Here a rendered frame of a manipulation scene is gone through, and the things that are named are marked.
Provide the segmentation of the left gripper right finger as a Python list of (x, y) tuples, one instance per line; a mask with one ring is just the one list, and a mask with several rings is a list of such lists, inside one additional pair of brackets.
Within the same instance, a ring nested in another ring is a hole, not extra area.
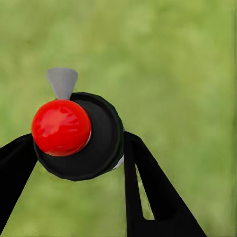
[[(142, 139), (124, 132), (127, 237), (207, 237)], [(143, 217), (137, 166), (154, 220)]]

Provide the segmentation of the pesticide atomizer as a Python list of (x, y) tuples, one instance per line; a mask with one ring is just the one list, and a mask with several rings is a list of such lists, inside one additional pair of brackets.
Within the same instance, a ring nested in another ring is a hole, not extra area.
[(103, 97), (72, 93), (78, 73), (70, 67), (47, 70), (56, 100), (44, 104), (32, 120), (38, 161), (51, 174), (71, 181), (91, 180), (124, 162), (124, 125)]

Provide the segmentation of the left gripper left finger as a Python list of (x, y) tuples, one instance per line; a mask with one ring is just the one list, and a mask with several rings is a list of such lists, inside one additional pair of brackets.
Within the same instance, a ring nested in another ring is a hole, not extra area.
[(0, 235), (37, 160), (32, 133), (0, 149)]

